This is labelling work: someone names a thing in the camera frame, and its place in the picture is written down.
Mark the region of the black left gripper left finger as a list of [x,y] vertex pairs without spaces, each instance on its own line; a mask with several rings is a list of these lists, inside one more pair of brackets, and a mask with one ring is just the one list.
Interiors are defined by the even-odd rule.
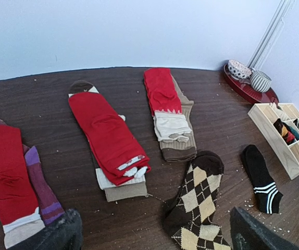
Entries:
[[50,225],[12,246],[11,249],[81,249],[82,244],[83,234],[80,214],[76,209],[68,209]]

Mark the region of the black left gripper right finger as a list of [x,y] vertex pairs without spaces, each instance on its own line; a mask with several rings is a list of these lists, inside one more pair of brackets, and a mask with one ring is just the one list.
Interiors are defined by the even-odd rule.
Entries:
[[294,250],[296,245],[271,232],[240,207],[230,213],[233,249]]

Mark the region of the brown argyle sock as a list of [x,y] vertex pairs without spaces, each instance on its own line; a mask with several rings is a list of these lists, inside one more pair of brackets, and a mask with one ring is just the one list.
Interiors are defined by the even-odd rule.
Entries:
[[224,169],[211,151],[200,151],[191,161],[163,219],[164,231],[181,249],[231,248],[213,222]]

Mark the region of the black white-striped ankle sock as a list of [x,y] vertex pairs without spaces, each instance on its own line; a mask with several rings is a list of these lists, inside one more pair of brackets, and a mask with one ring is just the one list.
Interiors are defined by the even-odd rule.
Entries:
[[269,174],[265,159],[255,145],[248,145],[241,153],[242,164],[253,186],[259,211],[278,214],[283,194]]

